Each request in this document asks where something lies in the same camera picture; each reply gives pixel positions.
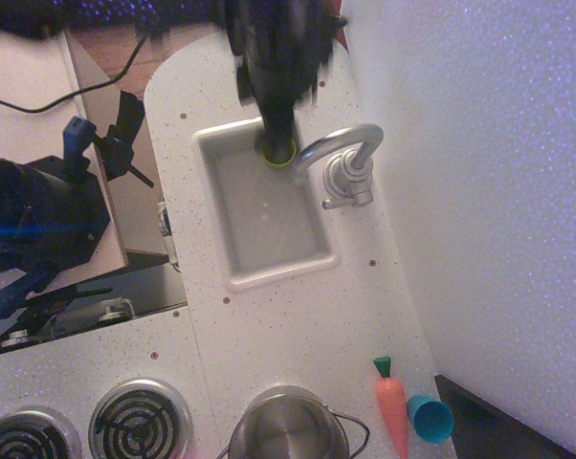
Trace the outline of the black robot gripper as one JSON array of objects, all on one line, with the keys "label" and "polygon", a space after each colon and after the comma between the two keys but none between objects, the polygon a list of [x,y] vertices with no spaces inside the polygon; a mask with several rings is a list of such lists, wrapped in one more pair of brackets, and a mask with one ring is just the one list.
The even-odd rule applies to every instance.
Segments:
[{"label": "black robot gripper", "polygon": [[238,98],[255,104],[263,120],[259,147],[296,144],[295,106],[317,92],[339,16],[327,1],[225,1],[223,28],[236,59]]}]

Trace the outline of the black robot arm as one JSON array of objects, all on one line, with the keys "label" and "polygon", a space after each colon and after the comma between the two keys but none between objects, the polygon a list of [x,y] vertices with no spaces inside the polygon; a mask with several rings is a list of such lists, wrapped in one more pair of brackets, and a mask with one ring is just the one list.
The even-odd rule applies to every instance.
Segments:
[{"label": "black robot arm", "polygon": [[236,59],[241,102],[256,104],[269,161],[287,162],[295,106],[317,92],[320,70],[347,21],[330,1],[0,1],[0,31],[29,39],[64,29],[133,24],[160,37],[181,25],[212,23]]}]

